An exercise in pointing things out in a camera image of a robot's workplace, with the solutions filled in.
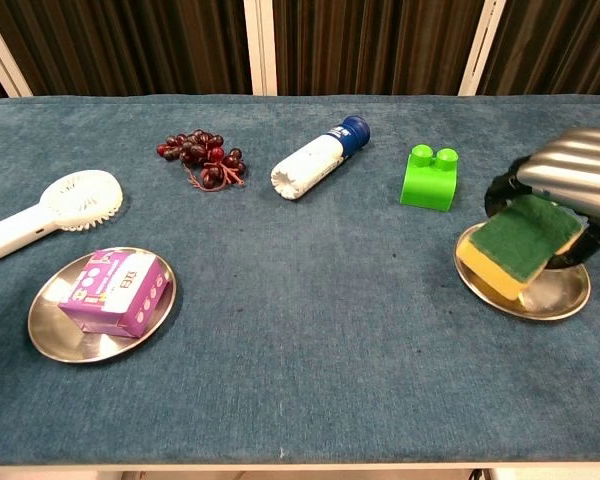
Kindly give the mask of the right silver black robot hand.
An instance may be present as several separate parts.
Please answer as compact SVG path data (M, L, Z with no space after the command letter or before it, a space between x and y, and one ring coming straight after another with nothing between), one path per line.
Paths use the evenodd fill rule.
M484 196L491 217L509 200L533 194L587 219L586 229L566 252L554 255L549 269L577 266L600 250L600 129L573 128L535 153L514 160L495 177Z

